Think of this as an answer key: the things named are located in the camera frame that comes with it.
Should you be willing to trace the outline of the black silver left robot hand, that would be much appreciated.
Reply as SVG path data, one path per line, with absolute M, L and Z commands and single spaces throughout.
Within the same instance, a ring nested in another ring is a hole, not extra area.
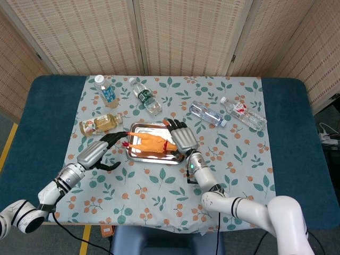
M 113 171 L 121 164 L 120 161 L 115 162 L 113 165 L 102 164 L 101 161 L 106 152 L 115 145 L 120 139 L 128 136 L 125 131 L 109 133 L 104 135 L 98 141 L 93 142 L 83 152 L 77 156 L 77 162 L 82 165 L 85 170 L 101 169 L 104 171 Z

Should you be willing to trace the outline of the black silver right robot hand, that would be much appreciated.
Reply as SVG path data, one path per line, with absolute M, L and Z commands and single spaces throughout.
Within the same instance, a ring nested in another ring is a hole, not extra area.
M 197 151 L 198 142 L 192 130 L 177 119 L 164 119 L 163 123 L 171 134 L 172 140 L 177 146 L 177 151 L 186 157 Z

